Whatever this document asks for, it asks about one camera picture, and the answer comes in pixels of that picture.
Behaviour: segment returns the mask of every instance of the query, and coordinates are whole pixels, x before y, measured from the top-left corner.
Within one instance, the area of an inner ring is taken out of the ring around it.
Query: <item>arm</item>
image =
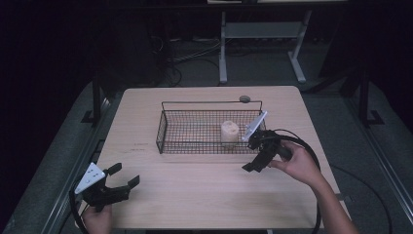
[[[283,141],[282,145],[291,150],[291,160],[273,160],[269,166],[282,170],[312,188],[319,202],[327,233],[358,233],[310,154],[303,147],[290,141]]]
[[[112,229],[112,205],[105,206],[100,213],[94,207],[89,207],[82,218],[90,234],[109,234]]]

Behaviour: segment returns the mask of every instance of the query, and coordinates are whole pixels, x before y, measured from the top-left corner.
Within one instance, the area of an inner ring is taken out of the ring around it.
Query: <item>black wire basket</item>
[[[242,141],[246,125],[262,112],[262,101],[164,101],[157,135],[159,152],[168,154],[256,154]],[[232,121],[240,128],[236,142],[221,142],[221,124]],[[264,121],[259,129],[265,130]]]

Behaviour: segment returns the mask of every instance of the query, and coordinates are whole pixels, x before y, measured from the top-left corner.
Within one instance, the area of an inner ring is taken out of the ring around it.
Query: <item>human hand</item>
[[[90,234],[109,234],[112,230],[112,205],[105,206],[100,213],[95,207],[89,207],[82,218]]]
[[[287,140],[282,140],[282,146],[291,150],[291,160],[286,161],[283,158],[282,161],[273,160],[270,162],[269,167],[280,169],[311,187],[325,180],[305,148]]]

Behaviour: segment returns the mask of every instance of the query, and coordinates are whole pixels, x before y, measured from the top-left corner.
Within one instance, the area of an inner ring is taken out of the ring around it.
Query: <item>table top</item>
[[[102,169],[123,164],[121,171],[107,179],[109,187],[125,185],[140,175],[129,200],[113,205],[115,228],[314,227],[317,201],[312,190],[277,169],[243,170],[256,154],[160,154],[156,138],[163,101],[224,101],[240,96],[263,101],[267,129],[292,131],[310,144],[322,173],[339,193],[295,87],[131,89],[123,95],[97,162]]]

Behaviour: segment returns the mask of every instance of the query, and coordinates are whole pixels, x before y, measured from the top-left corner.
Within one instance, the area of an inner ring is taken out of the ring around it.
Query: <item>dark background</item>
[[[314,11],[306,40],[331,40],[321,76],[362,67],[413,130],[411,10],[395,1],[320,9]],[[154,56],[156,45],[148,35],[167,32],[191,40],[219,33],[217,12],[149,15],[111,10],[103,1],[0,1],[1,230],[94,75],[108,96],[126,87],[156,86],[169,51],[166,47]],[[336,18],[341,19],[338,28],[338,21],[326,20],[331,15],[342,16]],[[115,82],[105,83],[108,79]]]

